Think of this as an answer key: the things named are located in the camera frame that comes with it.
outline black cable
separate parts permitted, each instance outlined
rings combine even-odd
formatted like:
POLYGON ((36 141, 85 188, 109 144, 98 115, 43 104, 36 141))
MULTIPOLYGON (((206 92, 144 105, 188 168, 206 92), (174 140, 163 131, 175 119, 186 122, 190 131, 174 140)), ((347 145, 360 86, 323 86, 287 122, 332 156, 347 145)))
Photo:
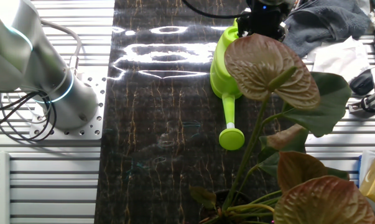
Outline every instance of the black cable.
MULTIPOLYGON (((48 100, 46 99, 46 97, 42 96, 42 94, 40 94, 40 97, 42 98, 42 100, 44 101, 45 103, 45 106, 46 106, 46 109, 49 110, 49 103, 48 103, 48 100)), ((2 107, 2 99, 0 97, 0 106, 2 107)), ((5 111, 2 110, 2 114, 3 116, 5 117, 5 111)), ((35 135, 34 137, 31 137, 31 138, 27 138, 27 137, 24 137, 22 134, 18 133, 18 131, 16 130, 16 128, 14 128, 14 126, 9 122, 9 121, 6 121, 6 123, 9 125, 9 127, 18 135, 21 137, 21 139, 18 139, 18 138, 15 138, 13 136, 8 136, 10 137, 11 139, 13 140, 17 140, 17 141, 35 141, 34 139, 39 137, 47 128, 47 126, 49 125, 49 121, 50 121, 50 113, 48 113, 48 116, 47 116, 47 119, 46 119, 46 124, 44 126, 44 128, 41 130, 41 132, 39 132, 37 135, 35 135)))
POLYGON ((29 101, 31 98, 33 98, 37 94, 38 93, 35 93, 35 95, 31 95, 31 96, 27 97, 23 102, 21 102, 19 105, 17 105, 6 117, 4 117, 2 120, 0 120, 0 124, 2 124, 7 119, 9 119, 10 116, 12 116, 12 114, 14 114, 16 112, 16 110, 18 110, 24 103, 26 103, 27 101, 29 101))
POLYGON ((243 16, 248 16, 250 14, 250 12, 245 12, 245 13, 241 13, 241 14, 238 14, 238 15, 228 15, 228 16, 214 15, 214 14, 203 12, 203 11, 197 9, 196 7, 194 7, 190 3, 188 3, 187 0, 182 0, 182 2, 188 8, 190 8, 191 10, 193 10, 194 12, 196 12, 196 13, 202 15, 202 16, 206 16, 206 17, 214 18, 214 19, 235 19, 235 18, 240 18, 240 17, 243 17, 243 16))
POLYGON ((11 104, 9 104, 9 105, 6 105, 6 106, 4 106, 4 107, 0 107, 0 111, 1 111, 1 110, 4 110, 4 109, 8 109, 8 108, 10 108, 10 107, 12 107, 12 106, 14 106, 14 105, 20 103, 21 101, 25 100, 26 98, 28 98, 28 97, 30 97, 30 96, 34 97, 34 96, 36 96, 36 95, 38 95, 37 92, 28 93, 28 94, 26 94, 26 96, 23 96, 22 98, 18 99, 16 102, 13 102, 13 103, 11 103, 11 104))
MULTIPOLYGON (((41 96, 41 98, 43 99, 43 101, 45 102, 46 108, 47 108, 47 110, 48 110, 48 109, 49 109, 49 104, 48 104, 48 103, 49 103, 49 100, 47 99, 47 97, 44 97, 43 95, 45 95, 45 93, 44 93, 44 92, 40 92, 40 96, 41 96)), ((11 139, 13 139, 13 140, 15 140, 15 141, 34 141, 34 142, 37 142, 37 141, 42 141, 42 140, 44 140, 44 139, 47 139, 47 138, 51 135, 51 133, 53 132, 53 130, 54 130, 55 126, 56 126, 56 122, 57 122, 57 112, 56 112, 55 105, 54 105, 52 102, 50 102, 50 103, 52 104, 52 105, 51 105, 51 110, 53 110, 53 113, 54 113, 54 120, 53 120, 53 125, 52 125, 52 127, 50 128, 50 131, 49 131, 48 134, 47 134, 46 136, 44 136, 43 138, 41 138, 41 139, 35 139, 35 138, 39 137, 39 136, 40 136, 40 135, 46 130, 47 126, 49 125, 50 114, 51 114, 50 111, 49 111, 49 113, 48 113, 47 122, 46 122, 46 124, 45 124, 43 130, 41 130, 41 132, 38 133, 37 135, 35 135, 34 137, 27 138, 27 137, 23 136, 22 134, 18 133, 17 130, 14 128, 14 126, 13 126, 10 122, 8 122, 8 121, 7 121, 7 123, 8 123, 8 125, 9 125, 9 127, 10 127, 11 129, 13 129, 13 131, 14 131, 18 136, 20 136, 21 139, 19 139, 19 138, 15 138, 15 137, 11 136, 10 134, 8 134, 7 132, 5 132, 5 130, 3 129, 2 126, 0 126, 1 131, 2 131, 7 137, 9 137, 9 138, 11 138, 11 139)))

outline black mouse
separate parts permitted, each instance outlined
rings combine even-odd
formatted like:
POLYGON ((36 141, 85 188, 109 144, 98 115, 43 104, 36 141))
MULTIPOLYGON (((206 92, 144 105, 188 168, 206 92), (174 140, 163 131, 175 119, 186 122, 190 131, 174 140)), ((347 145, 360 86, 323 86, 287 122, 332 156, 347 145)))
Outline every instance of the black mouse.
POLYGON ((363 71, 359 76, 352 79, 349 84, 351 90, 357 95, 367 95, 374 89, 373 75, 371 69, 363 71))

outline potted plant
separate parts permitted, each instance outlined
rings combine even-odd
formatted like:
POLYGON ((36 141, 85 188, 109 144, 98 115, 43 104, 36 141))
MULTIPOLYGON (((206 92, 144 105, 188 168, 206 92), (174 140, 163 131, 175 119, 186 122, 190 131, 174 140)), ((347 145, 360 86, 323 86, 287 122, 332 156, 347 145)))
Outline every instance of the potted plant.
POLYGON ((201 187, 190 187, 192 197, 202 203, 207 217, 200 223, 275 224, 375 223, 371 206, 360 194, 347 172, 325 167, 305 153, 310 131, 316 137, 332 132, 345 115, 351 90, 339 75, 310 73, 298 55, 279 41, 259 34, 238 38, 225 53, 225 65, 241 93, 262 101, 236 178, 220 204, 216 194, 201 187), (281 113, 268 118, 263 114, 272 94, 284 100, 281 113), (296 124, 272 136, 260 136, 274 119, 296 124), (240 185, 255 145, 261 142, 256 165, 240 185), (249 203, 240 200, 249 176, 257 169, 277 177, 280 191, 249 203))

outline plant leaf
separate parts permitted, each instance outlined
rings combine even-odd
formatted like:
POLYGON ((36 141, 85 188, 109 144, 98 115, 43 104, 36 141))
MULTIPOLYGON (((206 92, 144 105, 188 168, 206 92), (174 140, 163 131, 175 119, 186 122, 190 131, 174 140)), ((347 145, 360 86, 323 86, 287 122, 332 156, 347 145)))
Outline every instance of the plant leaf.
POLYGON ((226 49, 225 65, 241 93, 261 101, 272 93, 270 82, 295 66, 296 72, 274 92, 301 110, 320 104, 318 88, 306 65, 293 50, 270 37, 253 34, 238 38, 226 49))
POLYGON ((258 155, 258 166, 273 177, 277 177, 277 165, 279 163, 279 151, 297 151, 306 153, 305 142, 308 130, 295 124, 289 129, 280 131, 271 136, 259 138, 262 151, 258 155))
POLYGON ((280 131, 270 136, 259 138, 262 149, 271 147, 278 151, 298 151, 305 152, 305 142, 308 130, 299 124, 291 126, 289 129, 280 131))
POLYGON ((329 168, 329 167, 326 167, 326 169, 327 169, 327 175, 333 175, 335 177, 339 177, 344 180, 350 180, 350 175, 346 171, 329 168))
POLYGON ((320 90, 320 106, 311 111, 297 110, 285 104, 282 114, 285 118, 302 125, 316 137, 330 134, 335 124, 345 115, 345 106, 351 90, 345 79, 330 73, 312 72, 320 90))
POLYGON ((271 156, 267 157, 266 159, 264 159, 262 162, 258 163, 257 166, 264 172, 270 174, 271 176, 277 177, 277 165, 279 163, 279 159, 280 155, 278 152, 276 152, 271 156))
POLYGON ((375 224, 375 215, 353 182, 324 176, 283 194, 275 224, 375 224))
POLYGON ((205 190, 203 187, 188 186, 190 195, 206 209, 213 209, 216 205, 216 194, 205 190))
POLYGON ((313 156, 300 152, 280 152, 277 180, 283 193, 324 175, 327 175, 327 168, 313 156))

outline brown leaf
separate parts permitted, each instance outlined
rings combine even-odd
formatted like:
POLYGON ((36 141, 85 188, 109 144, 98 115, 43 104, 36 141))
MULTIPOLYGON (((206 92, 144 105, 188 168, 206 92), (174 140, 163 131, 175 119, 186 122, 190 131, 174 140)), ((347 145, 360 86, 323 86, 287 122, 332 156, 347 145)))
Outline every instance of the brown leaf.
POLYGON ((327 175, 327 168, 313 156, 294 151, 280 152, 277 180, 283 193, 310 179, 324 175, 327 175))
POLYGON ((253 34, 238 38, 225 53, 225 65, 240 91, 252 100, 264 100, 271 94, 269 83, 292 66, 297 71, 274 90, 297 109, 312 110, 320 104, 315 80, 299 56, 283 43, 253 34))
POLYGON ((324 176, 283 194, 275 224, 375 224, 375 215, 353 182, 324 176))
POLYGON ((273 147, 274 149, 281 150, 298 134, 300 134, 302 130, 305 130, 305 128, 299 124, 295 124, 289 129, 280 131, 271 136, 267 136, 267 145, 273 147))
POLYGON ((203 187, 188 186, 188 189, 194 200, 201 203, 206 209, 215 208, 216 194, 205 190, 203 187))

